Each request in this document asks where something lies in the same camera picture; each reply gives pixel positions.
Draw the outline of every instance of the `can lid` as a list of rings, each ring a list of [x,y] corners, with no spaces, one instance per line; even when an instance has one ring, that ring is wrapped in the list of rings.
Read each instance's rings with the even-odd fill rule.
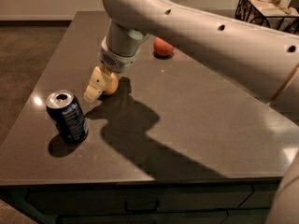
[[[59,109],[67,107],[72,103],[74,94],[68,90],[59,90],[48,96],[46,106],[49,108]]]

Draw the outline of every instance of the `drawer handle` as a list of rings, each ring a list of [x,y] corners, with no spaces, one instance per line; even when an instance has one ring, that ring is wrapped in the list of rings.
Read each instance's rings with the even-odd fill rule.
[[[129,203],[127,201],[124,202],[124,210],[126,213],[131,214],[149,214],[149,213],[156,213],[159,210],[159,201],[156,200],[156,206],[150,209],[131,209],[129,208]]]

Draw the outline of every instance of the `brown floor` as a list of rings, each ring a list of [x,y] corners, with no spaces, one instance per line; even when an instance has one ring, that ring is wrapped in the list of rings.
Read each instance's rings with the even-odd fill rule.
[[[19,116],[67,26],[0,26],[0,145]],[[0,201],[1,224],[34,224]]]

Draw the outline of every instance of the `blue and silver can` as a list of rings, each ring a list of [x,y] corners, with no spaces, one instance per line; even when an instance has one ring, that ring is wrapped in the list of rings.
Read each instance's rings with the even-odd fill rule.
[[[88,126],[77,97],[67,90],[49,95],[47,112],[61,137],[68,143],[78,143],[88,134]]]

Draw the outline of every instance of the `gray tabletop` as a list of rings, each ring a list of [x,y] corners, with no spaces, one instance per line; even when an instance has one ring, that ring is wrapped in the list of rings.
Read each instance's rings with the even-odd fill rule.
[[[153,37],[114,95],[85,103],[107,24],[104,12],[74,18],[0,147],[0,185],[283,177],[298,127],[177,49],[172,59],[154,58]],[[45,110],[62,89],[88,121],[79,145],[61,140]]]

